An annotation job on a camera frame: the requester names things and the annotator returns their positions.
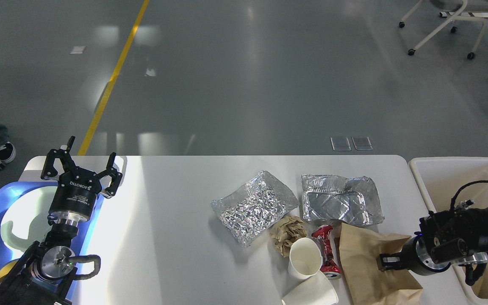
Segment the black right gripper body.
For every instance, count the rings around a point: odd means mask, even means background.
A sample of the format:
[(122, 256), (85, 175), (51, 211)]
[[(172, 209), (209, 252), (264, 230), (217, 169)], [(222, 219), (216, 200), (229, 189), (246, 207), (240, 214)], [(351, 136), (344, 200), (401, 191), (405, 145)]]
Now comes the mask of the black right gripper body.
[(422, 276), (445, 272), (450, 267), (449, 262), (438, 264), (432, 260), (422, 236), (416, 236), (403, 245), (399, 264), (402, 269), (411, 270)]

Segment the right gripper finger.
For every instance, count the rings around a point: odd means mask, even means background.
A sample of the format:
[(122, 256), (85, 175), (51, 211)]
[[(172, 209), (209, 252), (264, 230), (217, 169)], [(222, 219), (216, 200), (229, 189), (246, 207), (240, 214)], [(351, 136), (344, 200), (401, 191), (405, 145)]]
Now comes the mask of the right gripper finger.
[(400, 253), (381, 253), (379, 254), (379, 259), (382, 262), (399, 262), (400, 261)]
[(401, 261), (385, 261), (384, 259), (378, 259), (378, 270), (386, 272), (389, 270), (404, 270), (405, 265)]

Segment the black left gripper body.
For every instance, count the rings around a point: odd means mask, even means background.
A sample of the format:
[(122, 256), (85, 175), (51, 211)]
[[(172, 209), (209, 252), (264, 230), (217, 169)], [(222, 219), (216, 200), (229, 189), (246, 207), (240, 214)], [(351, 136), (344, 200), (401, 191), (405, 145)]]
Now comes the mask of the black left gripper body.
[(49, 224), (90, 220), (101, 183), (97, 175), (59, 175), (58, 185), (49, 207)]

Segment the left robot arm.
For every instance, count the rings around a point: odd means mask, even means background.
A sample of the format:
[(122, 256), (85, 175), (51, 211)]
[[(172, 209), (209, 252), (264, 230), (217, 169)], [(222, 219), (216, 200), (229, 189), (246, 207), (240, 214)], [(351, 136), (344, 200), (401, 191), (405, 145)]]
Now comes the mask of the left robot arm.
[(76, 255), (71, 245), (79, 224), (91, 219), (98, 197), (114, 197), (123, 175), (114, 165), (115, 152), (102, 172), (77, 166), (70, 154), (74, 141), (72, 136), (47, 153), (40, 178), (58, 183), (47, 214), (50, 230), (9, 263), (8, 272), (0, 269), (0, 305), (70, 305), (72, 284), (100, 272), (98, 255)]

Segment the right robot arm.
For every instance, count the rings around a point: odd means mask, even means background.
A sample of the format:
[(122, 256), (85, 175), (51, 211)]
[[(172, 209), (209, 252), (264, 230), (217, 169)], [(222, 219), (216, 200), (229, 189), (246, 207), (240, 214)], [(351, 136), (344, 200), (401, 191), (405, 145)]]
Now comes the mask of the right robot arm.
[(428, 216), (422, 217), (419, 231), (404, 243), (401, 251), (379, 254), (378, 270), (407, 269), (428, 276), (459, 265), (465, 269), (465, 283), (473, 286), (488, 264), (488, 207), (472, 208), (473, 200), (457, 200), (464, 189), (476, 183), (461, 186), (448, 210), (429, 211)]

